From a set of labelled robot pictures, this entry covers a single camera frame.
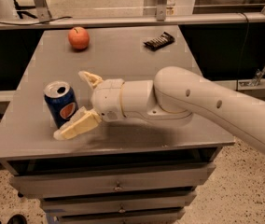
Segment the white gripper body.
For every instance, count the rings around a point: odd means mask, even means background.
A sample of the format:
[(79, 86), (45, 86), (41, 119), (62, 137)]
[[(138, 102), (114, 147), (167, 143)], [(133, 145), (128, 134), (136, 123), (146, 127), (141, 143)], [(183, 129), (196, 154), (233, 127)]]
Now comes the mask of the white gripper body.
[(107, 79), (93, 90), (91, 103), (93, 109), (105, 122), (124, 120), (120, 95), (123, 79)]

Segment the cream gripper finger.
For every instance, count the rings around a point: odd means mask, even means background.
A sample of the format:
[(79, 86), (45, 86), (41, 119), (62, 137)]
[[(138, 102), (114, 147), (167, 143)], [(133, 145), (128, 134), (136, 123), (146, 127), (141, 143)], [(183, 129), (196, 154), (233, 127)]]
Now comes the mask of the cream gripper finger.
[(103, 82), (103, 79), (101, 77), (87, 71), (79, 71), (78, 75), (89, 85), (92, 90), (94, 90), (99, 84)]
[(81, 107), (69, 121), (54, 132), (53, 137), (56, 140), (69, 140), (95, 129), (101, 122), (102, 118), (94, 109)]

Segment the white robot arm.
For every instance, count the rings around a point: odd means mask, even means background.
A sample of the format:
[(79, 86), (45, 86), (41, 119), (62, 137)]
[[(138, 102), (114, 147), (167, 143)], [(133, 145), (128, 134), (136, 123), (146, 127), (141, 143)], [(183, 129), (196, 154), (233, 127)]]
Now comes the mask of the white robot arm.
[(92, 109), (80, 108), (54, 133), (57, 140), (91, 131), (101, 121), (183, 125), (198, 114), (265, 155), (265, 101), (175, 66), (162, 68), (152, 80), (104, 80), (86, 71), (79, 76), (91, 87)]

